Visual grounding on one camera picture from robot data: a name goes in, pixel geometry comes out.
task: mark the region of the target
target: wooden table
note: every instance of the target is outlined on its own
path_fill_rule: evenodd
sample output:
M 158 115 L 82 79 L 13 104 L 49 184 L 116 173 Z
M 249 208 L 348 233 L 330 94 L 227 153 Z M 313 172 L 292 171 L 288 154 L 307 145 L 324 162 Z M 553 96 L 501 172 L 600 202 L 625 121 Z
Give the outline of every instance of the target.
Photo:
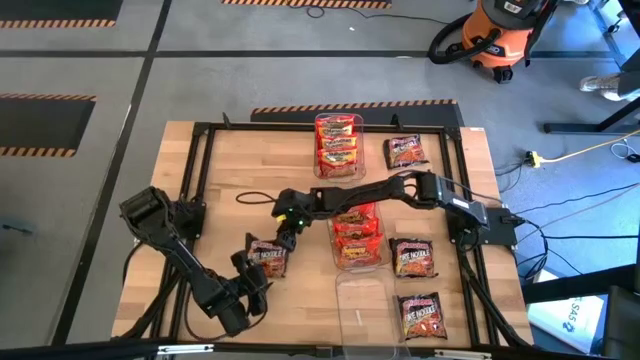
M 172 199 L 178 197 L 193 124 L 169 122 L 160 146 L 152 184 L 165 190 Z M 461 134 L 472 189 L 478 193 L 499 196 L 484 130 L 461 128 Z M 328 186 L 317 179 L 312 171 L 313 136 L 312 132 L 216 131 L 205 193 L 208 205 L 206 222 L 194 251 L 204 266 L 231 278 L 236 272 L 229 256 L 243 248 L 246 232 L 265 240 L 275 237 L 277 223 L 270 216 L 271 205 L 242 205 L 235 201 L 237 194 L 264 191 L 277 196 L 288 187 L 306 192 L 313 186 Z M 364 135 L 367 175 L 361 183 L 382 180 L 392 174 L 385 167 L 382 141 L 393 136 Z M 422 135 L 422 141 L 430 163 L 415 169 L 444 175 L 438 137 Z M 453 169 L 457 169 L 452 142 L 449 149 L 454 161 Z M 196 180 L 197 174 L 194 174 L 192 188 L 195 188 Z M 399 201 L 381 202 L 379 209 L 387 237 L 415 235 L 432 240 L 434 244 L 435 266 L 440 275 L 434 279 L 417 281 L 397 280 L 395 287 L 398 295 L 437 291 L 445 315 L 448 340 L 418 338 L 407 341 L 407 345 L 470 346 L 458 261 L 455 249 L 449 242 L 444 211 L 415 210 Z M 264 321 L 224 341 L 341 345 L 336 297 L 336 277 L 341 271 L 334 265 L 328 236 L 325 221 L 314 222 L 299 236 L 296 251 L 290 256 L 286 278 L 274 280 L 268 292 L 269 313 Z M 494 302 L 520 336 L 532 342 L 513 255 L 504 247 L 484 246 L 483 249 Z M 128 330 L 156 295 L 163 264 L 164 257 L 149 247 L 142 247 L 133 257 L 113 335 Z M 477 299 L 475 304 L 481 340 L 488 342 L 482 306 Z M 172 308 L 170 300 L 162 334 L 168 333 Z M 191 326 L 200 336 L 213 337 L 223 332 L 219 322 L 207 318 L 194 303 L 189 306 L 188 316 Z M 376 330 L 372 326 L 366 329 L 365 335 L 350 341 L 376 343 L 377 335 L 385 331 L 388 330 Z M 179 339 L 193 340 L 183 326 Z

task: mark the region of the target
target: gray floor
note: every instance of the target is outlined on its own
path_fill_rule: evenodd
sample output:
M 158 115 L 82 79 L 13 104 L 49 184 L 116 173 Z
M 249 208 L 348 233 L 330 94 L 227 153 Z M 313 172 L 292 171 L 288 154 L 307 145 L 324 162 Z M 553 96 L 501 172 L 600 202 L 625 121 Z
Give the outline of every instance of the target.
M 144 49 L 159 0 L 126 1 L 114 29 L 25 30 L 0 33 L 0 48 Z M 451 20 L 469 11 L 464 0 L 397 1 L 393 13 Z M 590 14 L 559 10 L 536 50 L 603 51 Z M 217 1 L 174 1 L 161 49 L 395 49 L 424 50 L 439 26 L 399 19 L 363 20 L 328 11 L 313 20 L 303 10 L 222 6 Z M 0 158 L 0 216 L 29 219 L 37 238 L 0 242 L 0 347 L 46 343 L 78 253 L 93 202 L 126 114 L 140 60 L 0 60 L 0 92 L 97 94 L 98 103 L 75 158 Z M 122 261 L 131 236 L 117 218 L 117 203 L 148 185 L 164 124 L 170 120 L 248 121 L 260 106 L 455 98 L 469 126 L 487 129 L 494 165 L 517 161 L 525 150 L 545 157 L 581 149 L 604 137 L 544 135 L 545 121 L 597 122 L 622 104 L 580 93 L 579 80 L 617 71 L 613 60 L 535 60 L 519 65 L 509 85 L 497 85 L 468 64 L 436 66 L 424 59 L 160 59 L 151 72 L 113 201 L 101 234 L 70 341 L 104 340 L 120 295 Z M 640 148 L 637 139 L 631 144 Z M 626 185 L 640 168 L 607 148 L 542 169 L 525 169 L 518 186 L 503 195 L 514 210 Z M 637 233 L 640 195 L 624 198 L 550 227 L 548 234 Z M 545 223 L 594 201 L 532 212 Z M 521 229 L 521 235 L 528 229 Z M 629 263 L 635 242 L 561 241 L 551 248 L 583 272 Z M 519 249 L 537 254 L 540 239 Z M 548 267 L 571 275 L 550 256 Z

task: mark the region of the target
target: yellow and black hazard tape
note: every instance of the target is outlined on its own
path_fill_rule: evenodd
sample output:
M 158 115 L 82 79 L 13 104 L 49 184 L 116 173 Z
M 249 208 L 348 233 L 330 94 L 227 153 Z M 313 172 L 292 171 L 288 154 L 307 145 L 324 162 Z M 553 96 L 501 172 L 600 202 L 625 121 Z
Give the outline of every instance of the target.
M 374 109 L 399 106 L 427 106 L 427 105 L 453 105 L 458 102 L 453 99 L 443 100 L 409 100 L 409 101 L 380 101 L 353 104 L 329 104 L 329 105 L 304 105 L 304 106 L 275 106 L 253 109 L 252 114 L 296 112 L 296 111 L 324 111 L 324 110 L 349 110 L 349 109 Z
M 96 101 L 94 95 L 46 95 L 46 94 L 0 94 L 0 99 L 32 99 L 32 100 L 90 100 Z
M 25 147 L 2 147 L 0 146 L 0 156 L 39 156 L 39 157 L 72 157 L 76 154 L 75 149 L 65 148 L 25 148 Z
M 0 20 L 0 29 L 112 27 L 115 20 Z
M 391 2 L 386 1 L 349 1 L 349 0 L 222 0 L 228 5 L 266 5 L 266 6 L 319 6 L 327 8 L 366 8 L 389 9 Z

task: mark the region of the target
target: yellow extension cord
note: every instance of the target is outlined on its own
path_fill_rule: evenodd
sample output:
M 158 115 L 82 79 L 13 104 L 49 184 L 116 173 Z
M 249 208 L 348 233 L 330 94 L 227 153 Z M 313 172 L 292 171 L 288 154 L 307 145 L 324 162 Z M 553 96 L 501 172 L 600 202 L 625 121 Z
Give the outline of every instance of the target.
M 607 141 L 607 142 L 603 142 L 603 143 L 601 143 L 601 144 L 593 145 L 593 146 L 588 147 L 588 148 L 586 148 L 586 149 L 583 149 L 583 150 L 580 150 L 580 151 L 576 151 L 576 152 L 574 152 L 574 153 L 567 154 L 567 155 L 564 155 L 564 156 L 560 156 L 560 157 L 555 158 L 555 159 L 545 159 L 545 158 L 543 158 L 542 156 L 539 156 L 539 155 L 535 154 L 535 152 L 534 152 L 534 154 L 535 154 L 535 155 L 534 155 L 534 157 L 535 157 L 535 158 L 536 158 L 536 160 L 537 160 L 537 161 L 535 161 L 535 163 L 537 163 L 537 164 L 538 164 L 538 166 L 540 166 L 539 164 L 541 164 L 541 163 L 554 163 L 554 162 L 558 162 L 558 161 L 566 160 L 566 159 L 568 159 L 568 158 L 570 158 L 570 157 L 573 157 L 573 156 L 576 156 L 576 155 L 580 155 L 580 154 L 584 154 L 584 153 L 586 153 L 587 151 L 591 151 L 591 150 L 593 150 L 593 149 L 597 149 L 597 148 L 599 148 L 599 147 L 601 147 L 601 146 L 605 146 L 605 145 L 609 145 L 609 144 L 616 143 L 616 142 L 618 142 L 618 141 L 624 140 L 624 139 L 626 139 L 626 138 L 628 138 L 628 137 L 631 137 L 631 136 L 633 136 L 633 135 L 636 135 L 636 134 L 640 134 L 640 129 L 638 129 L 638 130 L 636 130 L 636 131 L 633 131 L 633 132 L 630 132 L 630 133 L 628 133 L 627 135 L 625 135 L 625 136 L 621 136 L 621 137 L 619 137 L 619 138 L 617 138 L 617 139 L 613 139 L 613 140 L 610 140 L 610 141 Z

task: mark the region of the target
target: transparent box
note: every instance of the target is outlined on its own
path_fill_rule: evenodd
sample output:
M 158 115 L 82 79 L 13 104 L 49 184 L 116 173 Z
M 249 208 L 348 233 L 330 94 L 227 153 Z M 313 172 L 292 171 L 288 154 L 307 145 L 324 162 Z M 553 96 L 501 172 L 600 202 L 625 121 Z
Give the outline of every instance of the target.
M 362 268 L 372 268 L 376 266 L 381 266 L 388 264 L 391 261 L 391 249 L 389 248 L 389 241 L 387 240 L 387 236 L 384 231 L 384 222 L 382 221 L 382 216 L 380 216 L 380 209 L 378 204 L 375 204 L 375 216 L 378 218 L 378 234 L 382 237 L 380 241 L 380 245 L 378 246 L 378 252 L 380 254 L 380 259 L 376 262 L 360 265 L 360 266 L 344 266 L 341 261 L 340 250 L 338 249 L 336 238 L 337 235 L 334 231 L 333 220 L 327 220 L 327 226 L 329 227 L 329 239 L 331 245 L 331 252 L 333 254 L 333 262 L 336 264 L 341 270 L 352 270 L 352 269 L 362 269 Z
M 410 359 L 400 330 L 394 280 L 393 273 L 384 268 L 342 272 L 336 278 L 346 359 Z
M 367 174 L 364 162 L 364 119 L 362 116 L 358 114 L 348 114 L 348 113 L 322 113 L 316 116 L 314 124 L 324 118 L 333 117 L 333 116 L 353 116 L 354 124 L 353 124 L 353 134 L 356 135 L 356 165 L 355 165 L 355 173 L 353 175 L 341 176 L 341 177 L 327 177 L 324 176 L 320 171 L 320 166 L 318 163 L 318 127 L 315 127 L 315 136 L 314 136 L 314 144 L 313 144 L 313 173 L 316 175 L 318 179 L 327 180 L 330 182 L 336 183 L 348 183 L 355 180 L 361 180 Z

